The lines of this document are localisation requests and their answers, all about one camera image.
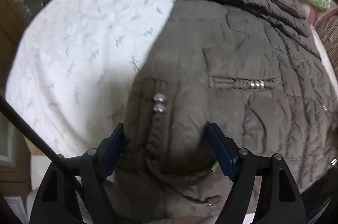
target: seam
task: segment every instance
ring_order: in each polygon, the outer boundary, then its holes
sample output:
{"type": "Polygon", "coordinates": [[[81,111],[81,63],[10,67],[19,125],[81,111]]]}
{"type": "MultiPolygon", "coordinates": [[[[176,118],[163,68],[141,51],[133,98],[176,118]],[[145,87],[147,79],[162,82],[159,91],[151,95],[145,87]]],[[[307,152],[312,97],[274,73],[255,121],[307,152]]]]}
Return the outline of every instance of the seam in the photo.
{"type": "Polygon", "coordinates": [[[264,125],[263,120],[261,119],[261,117],[256,113],[256,111],[254,111],[252,108],[250,108],[250,105],[248,106],[248,108],[251,110],[251,112],[255,115],[255,117],[259,120],[259,122],[261,123],[262,127],[263,127],[263,132],[264,132],[264,137],[263,137],[263,151],[260,153],[261,155],[264,154],[266,152],[266,136],[267,136],[267,129],[264,125]]]}
{"type": "Polygon", "coordinates": [[[268,78],[268,79],[266,79],[266,78],[255,78],[255,79],[248,79],[248,78],[238,78],[238,77],[236,77],[236,78],[231,78],[231,77],[216,77],[216,76],[210,76],[211,78],[213,78],[213,79],[230,79],[230,80],[247,80],[247,81],[259,81],[259,80],[277,80],[277,79],[280,79],[280,78],[282,78],[281,76],[277,76],[277,77],[270,77],[270,78],[268,78]]]}
{"type": "Polygon", "coordinates": [[[174,122],[174,106],[175,106],[175,101],[177,98],[177,95],[180,91],[180,83],[176,85],[176,91],[174,96],[172,97],[172,106],[171,106],[171,111],[169,114],[169,120],[168,120],[168,139],[167,139],[167,148],[166,148],[166,160],[165,160],[165,168],[168,169],[168,161],[169,161],[169,150],[170,150],[170,143],[171,143],[171,138],[172,138],[172,125],[174,122]]]}
{"type": "MultiPolygon", "coordinates": [[[[169,194],[171,194],[172,196],[178,197],[181,202],[188,204],[189,206],[207,205],[206,200],[202,201],[200,199],[196,199],[196,198],[193,198],[193,197],[190,197],[190,196],[186,196],[186,195],[182,194],[181,192],[179,192],[174,187],[167,185],[167,184],[166,184],[166,186],[167,186],[169,194]]],[[[210,196],[209,198],[214,198],[214,197],[222,198],[220,195],[210,196]]]]}
{"type": "Polygon", "coordinates": [[[208,60],[207,60],[207,56],[205,54],[205,50],[202,49],[202,53],[203,53],[203,56],[204,56],[204,60],[206,62],[206,68],[207,68],[207,72],[209,73],[209,66],[208,66],[208,60]]]}
{"type": "MultiPolygon", "coordinates": [[[[284,53],[284,51],[277,50],[276,48],[274,48],[274,46],[272,46],[271,41],[270,41],[270,38],[268,37],[268,34],[266,33],[266,30],[267,30],[266,26],[267,26],[267,24],[264,23],[264,32],[265,32],[265,36],[266,36],[267,40],[269,41],[269,44],[270,44],[270,46],[271,46],[271,48],[272,48],[272,50],[273,50],[274,56],[276,56],[276,58],[278,59],[278,54],[276,53],[276,51],[279,51],[279,52],[282,53],[282,54],[285,54],[285,53],[284,53]]],[[[281,70],[281,61],[280,61],[279,59],[278,59],[278,69],[279,69],[279,73],[280,73],[280,75],[281,75],[280,78],[281,78],[281,80],[282,80],[283,92],[284,92],[284,94],[285,94],[288,98],[291,98],[291,97],[286,93],[286,91],[285,91],[284,82],[283,82],[283,76],[282,76],[282,70],[281,70]]],[[[290,122],[290,131],[289,131],[288,134],[287,134],[288,136],[287,136],[287,141],[286,141],[285,156],[288,156],[288,154],[289,154],[289,146],[290,146],[290,139],[291,139],[290,135],[291,135],[291,131],[292,131],[292,125],[293,125],[293,123],[294,123],[294,117],[293,117],[293,114],[292,114],[292,111],[291,111],[290,101],[288,101],[288,105],[289,105],[290,112],[291,112],[291,122],[290,122]]]]}
{"type": "Polygon", "coordinates": [[[245,120],[246,120],[246,117],[247,117],[247,111],[248,111],[248,100],[244,98],[244,95],[242,92],[240,92],[240,95],[242,97],[242,100],[244,102],[244,109],[245,109],[245,114],[244,114],[244,118],[243,118],[243,122],[242,122],[242,129],[243,129],[243,133],[242,133],[242,147],[245,147],[245,141],[244,141],[244,138],[246,136],[246,129],[245,129],[245,120]]]}
{"type": "MultiPolygon", "coordinates": [[[[145,84],[146,80],[143,80],[143,83],[142,83],[142,86],[141,86],[141,89],[140,89],[140,99],[139,99],[139,109],[141,108],[141,101],[143,99],[143,87],[144,87],[144,84],[145,84]]],[[[137,114],[137,131],[136,131],[136,134],[134,136],[134,146],[133,146],[133,149],[132,149],[132,157],[133,157],[133,160],[132,160],[132,166],[133,166],[133,169],[136,170],[136,147],[137,147],[137,138],[138,138],[138,135],[140,133],[139,129],[140,129],[140,115],[141,115],[141,111],[138,110],[138,114],[137,114]]]]}
{"type": "Polygon", "coordinates": [[[300,167],[299,167],[299,169],[297,171],[297,178],[295,179],[297,181],[297,185],[298,185],[299,182],[300,182],[300,175],[302,174],[303,169],[304,169],[305,155],[306,155],[306,151],[308,149],[308,142],[309,142],[309,138],[310,138],[309,119],[308,119],[308,117],[306,115],[306,111],[305,111],[304,92],[303,92],[303,88],[302,88],[302,84],[301,84],[301,81],[300,81],[299,74],[297,73],[297,71],[292,66],[292,62],[291,62],[291,58],[290,58],[290,53],[289,53],[289,50],[288,50],[287,45],[285,43],[285,40],[284,40],[284,38],[281,35],[281,31],[278,30],[277,28],[275,30],[276,30],[277,34],[280,36],[280,38],[281,38],[281,40],[282,40],[282,42],[283,42],[283,44],[285,46],[285,50],[286,50],[286,54],[288,56],[290,67],[292,68],[292,70],[295,72],[295,74],[297,76],[298,84],[300,86],[300,93],[301,93],[301,97],[302,97],[303,115],[304,115],[304,119],[306,121],[306,131],[305,131],[306,136],[305,136],[305,142],[303,144],[304,148],[303,148],[303,151],[302,151],[302,159],[301,159],[300,167]]]}

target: silver stud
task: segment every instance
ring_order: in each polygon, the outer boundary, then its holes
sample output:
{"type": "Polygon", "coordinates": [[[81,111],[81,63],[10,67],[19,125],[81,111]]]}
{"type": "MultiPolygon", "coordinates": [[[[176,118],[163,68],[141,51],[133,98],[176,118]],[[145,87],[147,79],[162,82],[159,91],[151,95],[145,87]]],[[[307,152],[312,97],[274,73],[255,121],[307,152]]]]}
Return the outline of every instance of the silver stud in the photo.
{"type": "Polygon", "coordinates": [[[239,149],[239,153],[240,153],[241,155],[247,155],[247,154],[249,153],[249,151],[248,151],[246,148],[241,147],[241,148],[239,149]]]}
{"type": "Polygon", "coordinates": [[[165,113],[167,110],[166,106],[164,104],[157,103],[153,107],[153,111],[156,113],[165,113]]]}
{"type": "Polygon", "coordinates": [[[162,93],[156,93],[154,96],[153,96],[153,101],[154,103],[161,103],[163,104],[166,100],[166,96],[164,96],[164,94],[162,93]]]}
{"type": "Polygon", "coordinates": [[[218,161],[216,161],[209,170],[211,170],[214,173],[217,167],[218,167],[218,161]]]}
{"type": "Polygon", "coordinates": [[[273,157],[274,157],[276,160],[278,160],[278,161],[280,161],[280,160],[283,159],[283,156],[281,156],[279,153],[275,153],[275,154],[273,155],[273,157]]]}
{"type": "Polygon", "coordinates": [[[331,165],[334,166],[334,165],[337,163],[337,161],[338,161],[337,158],[333,159],[333,160],[331,161],[331,165]]]}
{"type": "Polygon", "coordinates": [[[87,150],[88,155],[94,155],[96,152],[97,152],[97,149],[95,148],[90,148],[89,150],[87,150]]]}

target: white fabric with gray print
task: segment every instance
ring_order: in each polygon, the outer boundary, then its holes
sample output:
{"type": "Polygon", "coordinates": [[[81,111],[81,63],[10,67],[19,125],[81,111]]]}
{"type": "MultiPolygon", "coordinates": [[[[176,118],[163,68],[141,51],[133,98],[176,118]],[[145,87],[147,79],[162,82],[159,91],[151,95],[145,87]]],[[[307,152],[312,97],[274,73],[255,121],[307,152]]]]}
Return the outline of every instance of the white fabric with gray print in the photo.
{"type": "Polygon", "coordinates": [[[58,154],[123,121],[131,83],[175,0],[52,0],[24,33],[6,100],[58,154]]]}

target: striped cushion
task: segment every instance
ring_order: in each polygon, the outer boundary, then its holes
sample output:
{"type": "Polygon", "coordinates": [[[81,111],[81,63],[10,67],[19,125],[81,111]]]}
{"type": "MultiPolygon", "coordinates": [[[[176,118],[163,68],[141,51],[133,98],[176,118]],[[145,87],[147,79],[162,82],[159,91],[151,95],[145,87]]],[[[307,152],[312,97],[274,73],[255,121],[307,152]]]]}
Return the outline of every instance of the striped cushion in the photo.
{"type": "Polygon", "coordinates": [[[316,26],[316,30],[338,78],[338,16],[326,19],[316,26]]]}

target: quilted fabric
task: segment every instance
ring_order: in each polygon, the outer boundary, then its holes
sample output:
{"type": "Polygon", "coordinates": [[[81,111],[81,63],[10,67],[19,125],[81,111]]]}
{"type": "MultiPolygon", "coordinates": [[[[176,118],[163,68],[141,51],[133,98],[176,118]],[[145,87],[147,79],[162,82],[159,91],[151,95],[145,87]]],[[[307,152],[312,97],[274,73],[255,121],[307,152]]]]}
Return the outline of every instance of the quilted fabric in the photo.
{"type": "Polygon", "coordinates": [[[209,170],[207,121],[253,154],[282,154],[300,191],[327,171],[338,103],[304,19],[296,0],[176,1],[129,95],[111,200],[119,214],[219,214],[231,182],[209,170]],[[155,93],[167,97],[164,114],[153,113],[155,93]]]}

